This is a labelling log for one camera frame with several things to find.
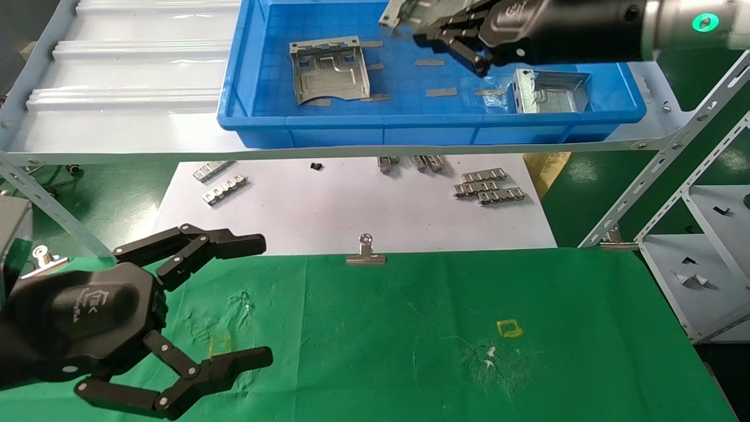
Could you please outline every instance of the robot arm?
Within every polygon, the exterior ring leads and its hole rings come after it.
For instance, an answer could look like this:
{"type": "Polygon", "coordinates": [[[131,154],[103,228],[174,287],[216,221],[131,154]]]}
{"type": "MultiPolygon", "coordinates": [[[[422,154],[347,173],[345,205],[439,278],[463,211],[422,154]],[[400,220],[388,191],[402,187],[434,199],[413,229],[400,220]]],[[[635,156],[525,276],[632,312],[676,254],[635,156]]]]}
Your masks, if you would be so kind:
{"type": "Polygon", "coordinates": [[[213,258],[266,251],[260,234],[234,236],[182,225],[115,249],[104,271],[67,271],[19,280],[0,310],[0,390],[79,378],[75,394],[93,406],[175,420],[196,401],[229,390],[237,376],[273,362],[270,348],[220,354],[200,363],[161,335],[165,293],[213,258]],[[153,276],[143,267],[169,258],[153,276]],[[179,376],[163,392],[110,382],[148,354],[179,376]]]}
{"type": "Polygon", "coordinates": [[[380,24],[410,23],[420,47],[450,53],[482,77],[510,62],[628,62],[662,50],[750,47],[750,0],[478,0],[423,25],[420,8],[441,4],[393,0],[380,24]]]}

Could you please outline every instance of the metal strip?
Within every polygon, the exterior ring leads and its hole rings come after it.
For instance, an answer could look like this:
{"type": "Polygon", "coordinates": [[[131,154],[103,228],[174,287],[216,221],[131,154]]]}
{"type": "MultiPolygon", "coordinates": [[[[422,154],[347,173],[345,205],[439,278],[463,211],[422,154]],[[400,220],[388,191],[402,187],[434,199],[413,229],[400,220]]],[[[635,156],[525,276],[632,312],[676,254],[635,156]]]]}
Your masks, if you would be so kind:
{"type": "Polygon", "coordinates": [[[193,173],[193,177],[195,177],[199,182],[205,183],[207,180],[216,177],[219,173],[224,171],[224,169],[226,169],[233,163],[234,161],[211,161],[209,163],[205,163],[201,168],[195,170],[195,173],[193,173]]]}
{"type": "Polygon", "coordinates": [[[425,93],[428,97],[454,97],[458,95],[456,88],[428,89],[425,93]]]}
{"type": "Polygon", "coordinates": [[[599,240],[615,225],[633,203],[654,183],[664,170],[674,162],[678,155],[695,139],[695,137],[713,120],[734,94],[742,88],[750,77],[745,71],[750,65],[750,52],[745,51],[732,65],[720,81],[705,97],[696,109],[688,123],[669,135],[667,145],[654,155],[651,162],[643,169],[638,177],[630,184],[617,202],[607,211],[594,228],[578,245],[579,248],[596,245],[599,240]]]}
{"type": "Polygon", "coordinates": [[[491,203],[523,200],[526,194],[521,188],[507,188],[500,191],[480,192],[478,196],[479,205],[490,205],[491,203]]]}
{"type": "Polygon", "coordinates": [[[473,171],[461,175],[466,183],[484,182],[485,180],[505,180],[508,177],[506,172],[498,167],[490,170],[473,171]]]}
{"type": "Polygon", "coordinates": [[[453,196],[455,197],[467,197],[474,196],[480,192],[486,191],[499,191],[500,187],[497,182],[477,182],[477,183],[462,183],[460,185],[453,185],[453,196]]]}
{"type": "Polygon", "coordinates": [[[414,62],[417,66],[445,66],[446,64],[445,60],[439,60],[439,59],[424,59],[424,60],[417,60],[414,62]]]}
{"type": "Polygon", "coordinates": [[[362,48],[377,48],[377,47],[382,47],[383,42],[382,41],[362,41],[359,43],[359,45],[362,48]]]}

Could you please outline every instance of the green tablecloth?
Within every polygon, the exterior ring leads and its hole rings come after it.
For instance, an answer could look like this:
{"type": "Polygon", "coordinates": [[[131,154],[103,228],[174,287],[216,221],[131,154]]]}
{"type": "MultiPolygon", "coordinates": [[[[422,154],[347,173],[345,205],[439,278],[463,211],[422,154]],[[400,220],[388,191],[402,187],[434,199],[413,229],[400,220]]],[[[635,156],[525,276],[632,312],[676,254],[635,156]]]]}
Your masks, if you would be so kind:
{"type": "MultiPolygon", "coordinates": [[[[169,296],[164,334],[194,360],[268,345],[275,362],[181,420],[733,420],[633,254],[388,259],[209,263],[169,296]]],[[[149,357],[115,381],[161,389],[175,379],[149,357]]],[[[73,385],[0,393],[0,420],[151,420],[89,407],[73,385]]]]}

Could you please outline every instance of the white shelf board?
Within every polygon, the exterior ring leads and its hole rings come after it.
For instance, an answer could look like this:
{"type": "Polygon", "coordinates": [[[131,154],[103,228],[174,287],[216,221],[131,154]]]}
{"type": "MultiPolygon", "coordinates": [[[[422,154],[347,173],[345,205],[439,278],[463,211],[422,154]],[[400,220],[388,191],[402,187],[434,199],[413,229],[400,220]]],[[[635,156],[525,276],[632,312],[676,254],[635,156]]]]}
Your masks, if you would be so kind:
{"type": "Polygon", "coordinates": [[[632,149],[641,141],[644,149],[661,149],[668,142],[662,138],[692,115],[679,110],[658,65],[645,62],[630,68],[646,117],[600,143],[248,149],[216,121],[238,0],[81,0],[71,15],[76,3],[61,0],[40,38],[35,69],[24,70],[0,111],[8,126],[0,128],[0,151],[14,164],[602,151],[632,149]],[[52,50],[54,60],[45,56],[52,50]],[[34,71],[44,74],[29,77],[34,71]],[[32,101],[24,111],[33,89],[45,89],[46,102],[32,101]],[[180,101],[196,90],[203,93],[200,101],[180,101]],[[673,104],[670,113],[662,111],[665,102],[673,104]]]}
{"type": "Polygon", "coordinates": [[[325,158],[240,161],[211,182],[193,172],[203,163],[181,163],[166,190],[154,232],[190,223],[234,234],[261,233],[265,255],[354,254],[363,233],[376,253],[537,249],[556,247],[520,154],[452,155],[442,173],[419,173],[403,157],[389,175],[377,160],[325,158]],[[502,187],[520,187],[526,199],[480,206],[453,198],[461,174],[502,167],[502,187]],[[211,207],[201,195],[240,173],[250,185],[211,207]]]}
{"type": "Polygon", "coordinates": [[[750,290],[727,267],[704,234],[645,236],[643,257],[662,293],[693,343],[709,339],[726,326],[750,315],[750,290]],[[686,257],[696,264],[683,264],[686,257]],[[680,284],[674,273],[708,279],[680,284]]]}
{"type": "Polygon", "coordinates": [[[682,199],[732,273],[750,284],[750,209],[743,204],[750,185],[691,186],[682,199]],[[729,209],[723,216],[713,207],[729,209]]]}

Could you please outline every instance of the white shelf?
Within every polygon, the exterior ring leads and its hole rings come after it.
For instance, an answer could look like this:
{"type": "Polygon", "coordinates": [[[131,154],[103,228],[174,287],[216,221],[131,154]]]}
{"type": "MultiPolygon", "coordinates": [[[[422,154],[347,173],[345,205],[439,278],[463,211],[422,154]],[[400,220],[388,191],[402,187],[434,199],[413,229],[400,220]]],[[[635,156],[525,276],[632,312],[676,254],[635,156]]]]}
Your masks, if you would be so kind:
{"type": "Polygon", "coordinates": [[[622,125],[601,143],[247,149],[216,122],[238,10],[239,0],[61,0],[0,111],[8,126],[0,128],[0,151],[14,164],[26,165],[30,159],[84,164],[602,151],[633,149],[641,142],[643,149],[661,149],[665,137],[693,115],[679,110],[658,65],[645,62],[630,67],[646,101],[646,117],[622,125]],[[47,55],[52,50],[54,60],[47,55]],[[35,89],[44,90],[38,93],[46,102],[26,104],[35,89]],[[663,112],[665,102],[673,105],[669,113],[663,112]]]}
{"type": "Polygon", "coordinates": [[[743,204],[750,186],[692,186],[682,199],[729,270],[750,284],[750,209],[743,204]],[[713,208],[729,209],[724,216],[713,208]]]}
{"type": "Polygon", "coordinates": [[[750,315],[747,284],[729,270],[706,235],[648,235],[640,246],[662,293],[693,343],[708,340],[750,315]],[[683,264],[686,257],[696,264],[683,264]],[[708,283],[702,286],[690,280],[682,285],[674,273],[697,273],[708,283]]]}

